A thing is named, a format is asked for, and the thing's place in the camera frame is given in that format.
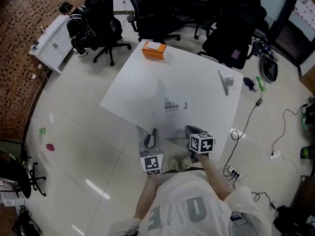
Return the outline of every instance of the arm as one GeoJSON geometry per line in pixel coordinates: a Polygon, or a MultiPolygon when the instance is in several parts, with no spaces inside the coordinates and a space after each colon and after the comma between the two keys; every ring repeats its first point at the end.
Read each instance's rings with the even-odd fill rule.
{"type": "Polygon", "coordinates": [[[148,176],[146,184],[144,185],[143,191],[139,198],[134,218],[142,220],[144,216],[148,213],[156,197],[157,181],[158,181],[157,175],[148,176]]]}
{"type": "Polygon", "coordinates": [[[214,192],[222,201],[232,192],[230,185],[226,182],[224,177],[217,171],[211,160],[202,154],[196,154],[203,169],[205,170],[208,182],[211,184],[214,192]]]}

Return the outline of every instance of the pink object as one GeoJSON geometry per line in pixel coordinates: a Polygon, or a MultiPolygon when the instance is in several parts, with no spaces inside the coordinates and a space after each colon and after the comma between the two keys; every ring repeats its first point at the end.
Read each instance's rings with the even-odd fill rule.
{"type": "Polygon", "coordinates": [[[47,148],[49,151],[54,151],[54,150],[55,150],[55,147],[53,146],[53,144],[46,144],[46,148],[47,148]]]}

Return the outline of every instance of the shoe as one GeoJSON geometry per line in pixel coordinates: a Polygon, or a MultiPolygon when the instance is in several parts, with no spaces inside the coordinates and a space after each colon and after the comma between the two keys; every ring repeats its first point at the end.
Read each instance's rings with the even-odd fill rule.
{"type": "Polygon", "coordinates": [[[191,167],[192,167],[192,161],[191,161],[190,156],[188,155],[182,159],[182,169],[183,171],[185,171],[191,167]]]}
{"type": "Polygon", "coordinates": [[[175,170],[179,172],[178,162],[174,157],[171,157],[168,161],[168,167],[170,170],[175,170]]]}
{"type": "Polygon", "coordinates": [[[88,54],[88,52],[87,52],[87,51],[86,51],[84,54],[79,54],[79,53],[78,53],[78,57],[79,57],[79,58],[81,58],[81,57],[86,56],[87,54],[88,54]]]}

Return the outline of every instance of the white sleeve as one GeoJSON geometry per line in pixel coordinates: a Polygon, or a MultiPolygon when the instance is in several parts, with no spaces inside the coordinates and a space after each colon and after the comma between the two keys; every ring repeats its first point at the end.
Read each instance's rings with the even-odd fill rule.
{"type": "Polygon", "coordinates": [[[231,236],[270,236],[271,225],[252,199],[251,189],[240,187],[224,200],[231,211],[229,223],[231,236]]]}
{"type": "Polygon", "coordinates": [[[129,218],[111,224],[107,236],[126,236],[138,231],[141,219],[129,218]]]}

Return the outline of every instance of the brick wall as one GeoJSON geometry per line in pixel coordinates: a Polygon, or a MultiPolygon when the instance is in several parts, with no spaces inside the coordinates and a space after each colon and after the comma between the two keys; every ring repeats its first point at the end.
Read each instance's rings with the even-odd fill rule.
{"type": "MultiPolygon", "coordinates": [[[[0,1],[0,137],[25,136],[36,99],[46,83],[39,61],[28,54],[34,39],[60,14],[59,6],[84,0],[0,1]]],[[[51,70],[43,65],[45,73],[51,70]]]]}

